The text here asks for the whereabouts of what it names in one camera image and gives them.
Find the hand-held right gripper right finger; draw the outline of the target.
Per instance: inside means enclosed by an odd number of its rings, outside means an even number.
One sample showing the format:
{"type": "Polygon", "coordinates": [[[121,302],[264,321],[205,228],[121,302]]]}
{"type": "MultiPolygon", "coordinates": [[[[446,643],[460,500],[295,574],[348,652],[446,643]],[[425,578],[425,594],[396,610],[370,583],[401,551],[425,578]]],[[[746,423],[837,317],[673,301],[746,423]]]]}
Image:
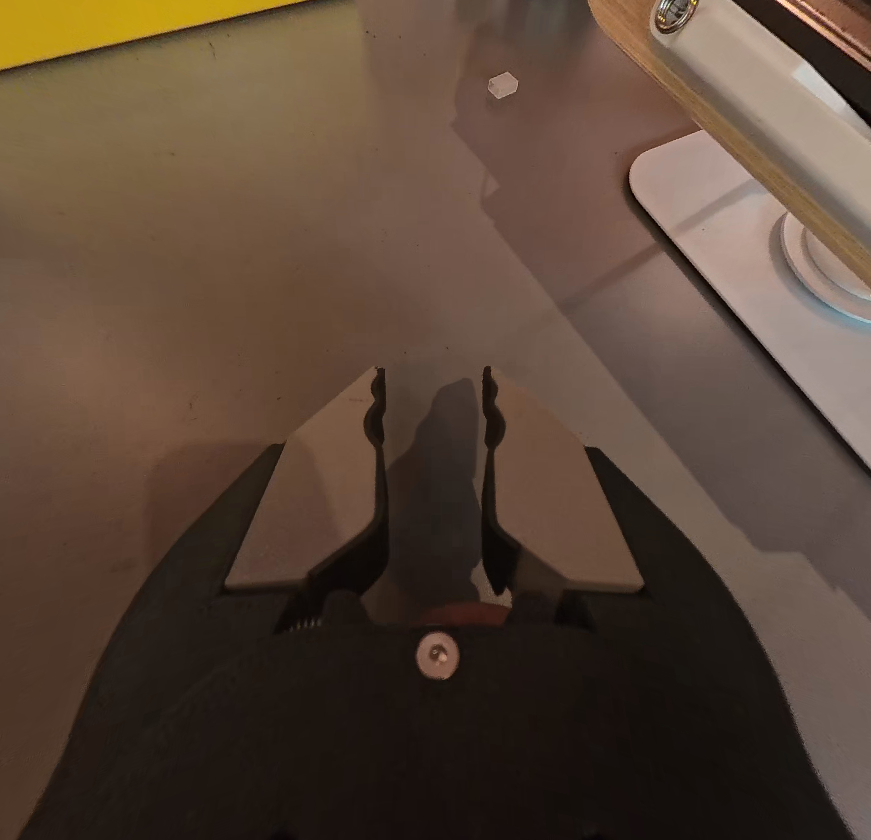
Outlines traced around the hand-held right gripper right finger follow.
{"type": "Polygon", "coordinates": [[[644,579],[582,438],[487,366],[482,564],[495,595],[634,595],[644,579]]]}

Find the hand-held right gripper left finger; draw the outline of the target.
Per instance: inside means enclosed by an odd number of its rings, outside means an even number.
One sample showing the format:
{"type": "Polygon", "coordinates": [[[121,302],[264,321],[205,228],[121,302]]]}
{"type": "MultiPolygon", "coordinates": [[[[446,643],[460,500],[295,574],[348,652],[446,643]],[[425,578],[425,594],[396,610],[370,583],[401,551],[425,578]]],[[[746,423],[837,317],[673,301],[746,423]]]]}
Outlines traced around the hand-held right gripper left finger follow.
{"type": "Polygon", "coordinates": [[[231,593],[290,590],[305,606],[364,595],[389,555],[386,374],[366,369],[287,438],[234,562],[231,593]]]}

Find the yellow plastic bin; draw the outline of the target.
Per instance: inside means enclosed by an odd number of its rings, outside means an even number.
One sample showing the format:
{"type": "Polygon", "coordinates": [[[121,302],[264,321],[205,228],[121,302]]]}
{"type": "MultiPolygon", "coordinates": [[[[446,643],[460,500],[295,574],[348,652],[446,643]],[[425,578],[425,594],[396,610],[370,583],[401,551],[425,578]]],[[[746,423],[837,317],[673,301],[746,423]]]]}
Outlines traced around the yellow plastic bin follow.
{"type": "Polygon", "coordinates": [[[311,0],[1,0],[1,69],[311,0]]]}

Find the white stand base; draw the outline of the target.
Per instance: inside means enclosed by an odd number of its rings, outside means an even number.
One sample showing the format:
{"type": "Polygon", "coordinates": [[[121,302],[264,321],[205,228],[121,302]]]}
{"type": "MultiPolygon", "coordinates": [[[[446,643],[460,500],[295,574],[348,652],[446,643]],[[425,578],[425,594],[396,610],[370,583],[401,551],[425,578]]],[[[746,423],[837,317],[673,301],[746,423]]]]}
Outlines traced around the white stand base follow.
{"type": "Polygon", "coordinates": [[[804,226],[704,131],[631,164],[637,202],[865,464],[869,301],[812,259],[804,226]]]}

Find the black board book stand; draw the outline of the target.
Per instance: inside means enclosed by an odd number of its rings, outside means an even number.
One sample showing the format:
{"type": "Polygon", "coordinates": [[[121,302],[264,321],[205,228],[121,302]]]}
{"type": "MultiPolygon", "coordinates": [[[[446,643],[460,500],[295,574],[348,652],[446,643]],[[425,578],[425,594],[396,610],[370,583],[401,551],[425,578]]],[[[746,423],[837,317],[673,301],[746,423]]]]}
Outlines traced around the black board book stand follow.
{"type": "Polygon", "coordinates": [[[869,0],[587,0],[598,26],[869,283],[869,0]]]}

